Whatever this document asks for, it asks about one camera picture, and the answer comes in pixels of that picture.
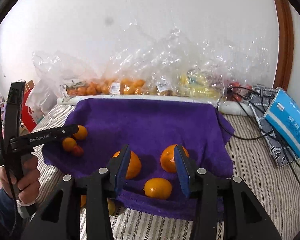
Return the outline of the person's left hand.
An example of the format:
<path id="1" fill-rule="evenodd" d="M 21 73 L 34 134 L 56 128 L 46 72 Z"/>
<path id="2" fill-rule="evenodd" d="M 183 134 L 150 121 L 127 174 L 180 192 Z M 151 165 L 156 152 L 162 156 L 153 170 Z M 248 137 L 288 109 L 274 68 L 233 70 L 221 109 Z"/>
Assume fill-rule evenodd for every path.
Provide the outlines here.
<path id="1" fill-rule="evenodd" d="M 14 175 L 11 175 L 11 183 L 17 185 L 20 190 L 18 197 L 19 200 L 24 204 L 33 204 L 39 195 L 40 188 L 40 172 L 37 168 L 38 158 L 35 155 L 31 155 L 31 158 L 25 161 L 23 164 L 27 174 L 20 180 L 16 180 Z M 3 166 L 0 166 L 0 183 L 4 191 L 12 198 L 10 186 L 8 184 L 8 176 Z"/>

